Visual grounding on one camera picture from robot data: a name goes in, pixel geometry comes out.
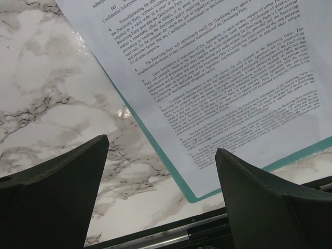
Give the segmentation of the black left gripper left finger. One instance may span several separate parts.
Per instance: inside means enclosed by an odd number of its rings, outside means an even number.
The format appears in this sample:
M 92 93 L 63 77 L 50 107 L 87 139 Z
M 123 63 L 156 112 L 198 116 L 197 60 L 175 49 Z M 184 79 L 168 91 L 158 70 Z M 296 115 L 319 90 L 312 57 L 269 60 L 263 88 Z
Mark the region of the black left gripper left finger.
M 1 178 L 1 248 L 83 248 L 109 141 Z

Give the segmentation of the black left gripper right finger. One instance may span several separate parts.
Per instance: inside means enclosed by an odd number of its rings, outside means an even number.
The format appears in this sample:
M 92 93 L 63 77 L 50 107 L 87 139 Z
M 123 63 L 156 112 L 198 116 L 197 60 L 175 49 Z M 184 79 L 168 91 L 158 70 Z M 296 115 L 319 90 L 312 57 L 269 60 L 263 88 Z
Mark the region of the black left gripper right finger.
M 225 149 L 215 161 L 235 248 L 331 248 L 331 189 L 289 182 Z

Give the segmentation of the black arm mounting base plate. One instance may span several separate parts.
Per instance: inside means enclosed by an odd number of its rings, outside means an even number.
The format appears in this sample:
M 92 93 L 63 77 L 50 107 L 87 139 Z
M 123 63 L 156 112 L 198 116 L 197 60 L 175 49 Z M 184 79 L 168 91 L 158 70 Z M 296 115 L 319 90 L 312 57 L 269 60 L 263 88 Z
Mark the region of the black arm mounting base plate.
M 225 217 L 222 193 L 189 203 L 170 177 L 142 188 L 103 190 L 96 202 L 85 248 L 139 247 L 184 239 L 188 229 Z

